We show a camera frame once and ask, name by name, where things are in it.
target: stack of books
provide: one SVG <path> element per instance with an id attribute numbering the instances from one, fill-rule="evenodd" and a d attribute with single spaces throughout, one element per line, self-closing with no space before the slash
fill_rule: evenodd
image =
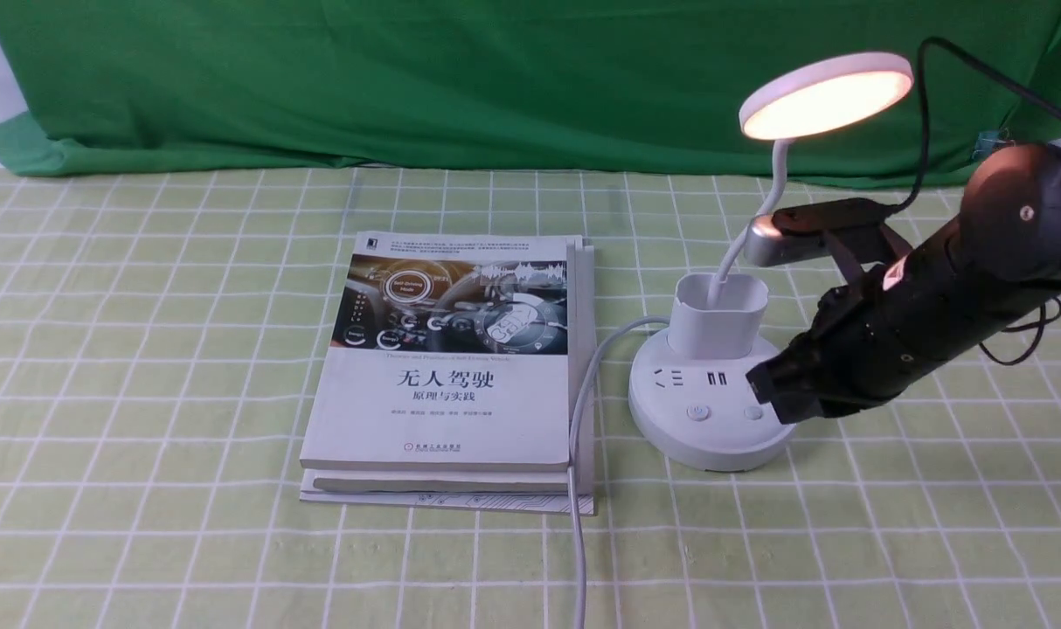
<path id="1" fill-rule="evenodd" d="M 581 235 L 356 234 L 301 501 L 569 510 L 593 266 Z M 592 397 L 579 413 L 578 505 L 592 513 Z"/>

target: green cloth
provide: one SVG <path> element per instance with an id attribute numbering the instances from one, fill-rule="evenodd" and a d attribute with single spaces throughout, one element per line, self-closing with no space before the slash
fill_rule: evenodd
<path id="1" fill-rule="evenodd" d="M 0 125 L 19 175 L 343 167 L 766 175 L 737 110 L 838 53 L 914 58 L 941 35 L 1061 104 L 1061 0 L 0 0 L 31 116 Z M 929 59 L 929 182 L 978 133 L 1061 126 L 945 52 Z M 905 186 L 915 92 L 800 141 L 790 173 Z"/>

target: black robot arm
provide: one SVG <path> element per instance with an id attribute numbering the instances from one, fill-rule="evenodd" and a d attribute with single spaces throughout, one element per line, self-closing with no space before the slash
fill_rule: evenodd
<path id="1" fill-rule="evenodd" d="M 838 210 L 777 212 L 754 234 L 787 245 L 771 251 L 795 251 L 776 263 L 828 250 L 846 277 L 819 299 L 805 333 L 747 374 L 783 423 L 887 403 L 1031 312 L 1042 318 L 1061 295 L 1061 147 L 995 152 L 971 176 L 959 213 L 914 249 L 885 215 Z"/>

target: green grid pattern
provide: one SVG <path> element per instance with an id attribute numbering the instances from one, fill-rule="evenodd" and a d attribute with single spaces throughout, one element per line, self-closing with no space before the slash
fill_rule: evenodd
<path id="1" fill-rule="evenodd" d="M 345 237 L 584 232 L 604 336 L 666 315 L 679 276 L 719 263 L 767 185 L 0 171 L 0 629 L 569 626 L 566 517 L 298 502 Z M 785 205 L 842 194 L 793 184 Z M 959 198 L 926 191 L 894 226 L 919 242 Z M 780 345 L 840 282 L 827 261 L 751 273 Z M 626 399 L 640 342 L 611 351 L 599 383 L 590 628 L 1061 628 L 1061 322 L 1023 365 L 963 355 L 732 475 L 640 438 Z"/>

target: lamp base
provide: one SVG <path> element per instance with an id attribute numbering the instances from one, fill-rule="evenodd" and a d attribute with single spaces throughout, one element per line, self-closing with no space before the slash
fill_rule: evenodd
<path id="1" fill-rule="evenodd" d="M 794 425 L 760 405 L 746 374 L 779 351 L 755 337 L 741 359 L 688 360 L 660 330 L 639 348 L 627 380 L 627 405 L 643 437 L 682 465 L 737 473 L 782 453 Z"/>

